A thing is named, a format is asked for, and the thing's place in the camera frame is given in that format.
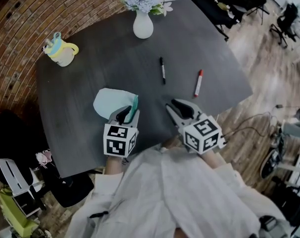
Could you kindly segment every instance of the marker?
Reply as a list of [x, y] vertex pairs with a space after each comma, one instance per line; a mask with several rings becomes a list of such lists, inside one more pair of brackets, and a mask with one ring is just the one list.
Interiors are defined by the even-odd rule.
[[160, 57], [160, 65], [162, 69], [163, 84], [165, 85], [165, 70], [164, 70], [163, 57]]
[[196, 89], [195, 89], [195, 94], [194, 97], [197, 97], [199, 95], [200, 92], [200, 83], [201, 83], [201, 79], [203, 78], [203, 70], [200, 70], [199, 73], [199, 77], [198, 77], [198, 83], [196, 84]]

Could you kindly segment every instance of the brick wall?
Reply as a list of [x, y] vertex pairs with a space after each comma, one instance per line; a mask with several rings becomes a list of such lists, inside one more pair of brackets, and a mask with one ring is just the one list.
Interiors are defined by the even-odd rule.
[[1, 0], [0, 111], [21, 115], [37, 101], [35, 62], [45, 38], [61, 32], [66, 39], [125, 8], [119, 0]]

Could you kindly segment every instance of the red marker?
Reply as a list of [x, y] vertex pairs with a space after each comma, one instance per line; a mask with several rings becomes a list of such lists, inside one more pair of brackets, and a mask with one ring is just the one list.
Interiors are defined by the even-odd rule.
[[200, 92], [200, 83], [201, 83], [201, 79], [203, 78], [203, 70], [200, 70], [199, 73], [199, 78], [198, 78], [198, 83], [196, 84], [196, 89], [195, 89], [195, 94], [194, 97], [197, 97], [199, 95]]

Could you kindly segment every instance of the table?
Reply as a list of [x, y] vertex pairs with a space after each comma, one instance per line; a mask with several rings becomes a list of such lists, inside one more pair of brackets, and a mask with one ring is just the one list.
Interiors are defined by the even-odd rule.
[[[208, 115], [217, 115], [252, 94], [233, 53], [207, 17], [190, 0], [174, 1], [172, 7], [166, 17], [150, 16], [154, 33], [146, 40], [134, 36], [136, 13], [128, 11], [67, 39], [80, 49], [69, 66], [59, 67], [47, 56], [38, 60], [41, 118], [62, 177], [105, 165], [102, 134], [107, 120], [93, 108], [104, 87], [139, 95], [135, 152], [177, 134], [165, 111], [172, 98], [193, 101]], [[193, 98], [200, 69], [200, 95]]]

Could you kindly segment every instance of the shirt sleeve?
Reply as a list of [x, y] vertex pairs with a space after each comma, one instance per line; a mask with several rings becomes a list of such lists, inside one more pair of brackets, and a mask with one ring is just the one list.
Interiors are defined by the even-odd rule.
[[95, 188], [91, 198], [88, 198], [85, 204], [73, 215], [65, 238], [82, 237], [88, 217], [109, 209], [122, 176], [123, 173], [95, 176]]

